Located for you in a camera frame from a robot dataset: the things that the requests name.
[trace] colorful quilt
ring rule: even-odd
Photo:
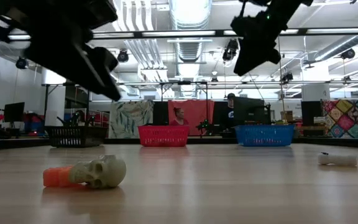
[[[323,101],[328,134],[334,138],[358,138],[358,100]]]
[[[139,138],[138,126],[153,123],[153,101],[111,103],[109,138]]]

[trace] skull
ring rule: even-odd
[[[79,162],[70,170],[71,183],[86,182],[91,188],[117,187],[125,177],[127,167],[115,155],[100,156],[90,162]]]

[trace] woman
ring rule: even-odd
[[[176,118],[171,121],[169,125],[180,126],[180,125],[189,125],[189,122],[185,119],[185,112],[181,108],[174,108]]]

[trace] wooden table surface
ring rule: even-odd
[[[358,223],[358,167],[317,154],[358,149],[293,144],[0,150],[0,223]],[[45,189],[48,167],[117,154],[127,176],[110,190]]]

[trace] red backdrop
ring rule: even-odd
[[[200,122],[206,119],[206,101],[205,100],[186,100],[186,101],[168,101],[169,122],[175,119],[174,108],[181,108],[185,111],[185,119],[189,122],[190,135],[200,135],[196,128]],[[208,120],[213,122],[214,101],[208,100]]]

